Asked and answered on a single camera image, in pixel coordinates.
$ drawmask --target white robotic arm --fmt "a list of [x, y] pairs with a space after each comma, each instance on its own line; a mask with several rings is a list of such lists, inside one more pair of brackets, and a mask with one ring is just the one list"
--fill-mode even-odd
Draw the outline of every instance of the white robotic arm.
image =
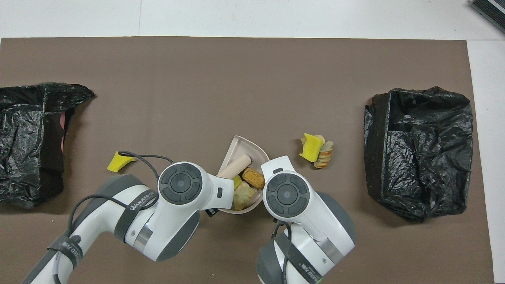
[[257, 272], [263, 284], [316, 284], [355, 246], [347, 213], [329, 195], [317, 193], [287, 156], [262, 165], [263, 200], [290, 229], [260, 249]]
[[[233, 181], [207, 174], [193, 163], [180, 162], [163, 171], [158, 193], [133, 175], [113, 177], [96, 193], [127, 207], [105, 198], [93, 199], [73, 222], [71, 234], [65, 232], [48, 248], [23, 283], [66, 283], [96, 238], [106, 231], [152, 260], [171, 258], [193, 236], [199, 210], [231, 208]], [[158, 201], [150, 206], [156, 196]]]

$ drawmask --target yellow sponge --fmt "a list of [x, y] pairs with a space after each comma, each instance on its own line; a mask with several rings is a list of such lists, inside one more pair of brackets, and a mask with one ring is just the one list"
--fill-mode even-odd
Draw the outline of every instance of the yellow sponge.
[[236, 190], [237, 187], [242, 183], [242, 179], [240, 178], [240, 176], [236, 175], [234, 178], [233, 178], [233, 189]]
[[136, 160], [133, 157], [125, 157], [119, 155], [118, 152], [114, 154], [112, 161], [110, 162], [107, 169], [111, 172], [118, 172], [121, 168], [126, 166], [129, 162], [135, 162]]
[[304, 136], [307, 141], [304, 143], [304, 150], [300, 156], [314, 163], [317, 161], [317, 156], [319, 155], [319, 150], [323, 145], [323, 141], [307, 133], [304, 133]]

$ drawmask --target black plastic bag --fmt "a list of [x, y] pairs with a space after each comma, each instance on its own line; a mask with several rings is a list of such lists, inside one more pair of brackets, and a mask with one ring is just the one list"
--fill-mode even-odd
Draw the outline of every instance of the black plastic bag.
[[375, 95], [365, 107], [368, 194], [409, 220], [463, 213], [472, 130], [462, 94], [433, 87]]
[[66, 127], [73, 108], [92, 97], [76, 84], [0, 88], [0, 202], [31, 208], [63, 190]]

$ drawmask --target black strap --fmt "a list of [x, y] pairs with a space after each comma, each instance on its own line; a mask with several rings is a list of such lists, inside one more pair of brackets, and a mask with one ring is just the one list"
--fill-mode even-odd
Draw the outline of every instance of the black strap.
[[128, 207], [125, 208], [123, 214], [119, 218], [118, 223], [114, 228], [114, 236], [126, 243], [125, 236], [131, 223], [135, 217], [137, 217], [140, 209], [155, 197], [155, 191], [146, 190], [139, 194], [135, 199], [133, 199], [133, 201], [128, 204]]
[[291, 262], [293, 267], [310, 284], [316, 284], [323, 278], [316, 268], [305, 258], [305, 256], [288, 240], [285, 234], [280, 233], [275, 238], [275, 242], [281, 249], [284, 256]]
[[81, 247], [65, 235], [57, 238], [47, 249], [62, 252], [66, 257], [68, 257], [68, 259], [70, 259], [74, 269], [79, 262], [81, 262], [82, 257], [84, 256]]

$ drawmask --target brown tabletop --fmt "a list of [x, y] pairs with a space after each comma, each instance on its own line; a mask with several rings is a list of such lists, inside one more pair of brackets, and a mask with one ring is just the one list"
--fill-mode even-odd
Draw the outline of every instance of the brown tabletop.
[[[438, 85], [473, 102], [464, 41], [288, 38], [2, 39], [0, 86], [78, 83], [97, 97], [72, 118], [64, 192], [32, 210], [0, 206], [0, 275], [20, 282], [66, 228], [73, 205], [108, 177], [114, 151], [190, 161], [216, 174], [234, 135], [271, 158], [288, 155], [356, 226], [356, 248], [325, 283], [493, 282], [477, 128], [465, 213], [413, 224], [367, 194], [364, 106], [399, 87]], [[303, 132], [335, 143], [330, 165], [301, 158]], [[167, 165], [154, 160], [162, 170]], [[127, 166], [151, 188], [141, 164]], [[155, 263], [101, 235], [69, 283], [260, 283], [256, 258], [274, 223], [263, 204], [243, 215], [201, 213], [175, 258]]]

